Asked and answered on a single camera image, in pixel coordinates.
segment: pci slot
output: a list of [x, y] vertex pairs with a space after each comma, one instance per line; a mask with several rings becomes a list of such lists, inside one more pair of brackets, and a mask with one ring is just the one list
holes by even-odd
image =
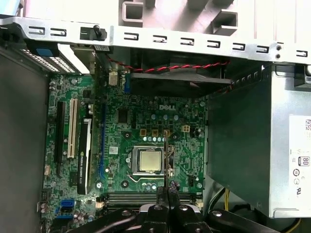
[[90, 192], [89, 182], [90, 175], [90, 153], [91, 153], [91, 129], [92, 119], [84, 118], [82, 120], [79, 142], [78, 156], [78, 188], [77, 192], [86, 195]]
[[56, 175], [61, 178], [60, 167], [63, 161], [63, 141], [65, 124], [65, 102], [57, 103], [54, 162], [56, 163]]
[[79, 126], [80, 101], [71, 99], [69, 103], [69, 138], [67, 158], [74, 158], [76, 150], [76, 130]]

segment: mounting hole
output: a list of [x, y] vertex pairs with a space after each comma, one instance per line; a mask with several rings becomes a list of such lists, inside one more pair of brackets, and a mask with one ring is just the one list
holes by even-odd
[[124, 181], [121, 182], [121, 187], [122, 187], [122, 188], [127, 188], [128, 185], [129, 185], [128, 181], [125, 181], [125, 180], [124, 180]]

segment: label sticker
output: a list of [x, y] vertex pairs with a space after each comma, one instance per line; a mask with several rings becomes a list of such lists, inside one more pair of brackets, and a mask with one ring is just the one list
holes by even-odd
[[306, 208], [311, 194], [311, 116], [290, 116], [289, 153], [290, 197]]
[[109, 147], [109, 154], [118, 154], [118, 147]]

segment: motherboard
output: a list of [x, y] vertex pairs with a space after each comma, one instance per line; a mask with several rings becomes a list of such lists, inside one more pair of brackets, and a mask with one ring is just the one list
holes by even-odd
[[166, 140], [169, 183], [182, 202], [202, 207], [206, 98], [132, 95], [130, 85], [127, 70], [101, 67], [51, 76], [42, 232], [154, 203]]

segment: chip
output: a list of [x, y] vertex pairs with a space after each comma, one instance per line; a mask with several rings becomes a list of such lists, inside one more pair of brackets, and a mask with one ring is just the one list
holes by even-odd
[[69, 174], [69, 186], [77, 186], [78, 185], [78, 173], [76, 171], [71, 171]]
[[126, 124], [128, 121], [128, 110], [119, 109], [118, 110], [118, 123]]
[[160, 171], [161, 152], [160, 151], [141, 151], [139, 160], [141, 171]]
[[82, 96], [83, 96], [83, 98], [90, 98], [91, 97], [91, 91], [90, 90], [83, 90]]

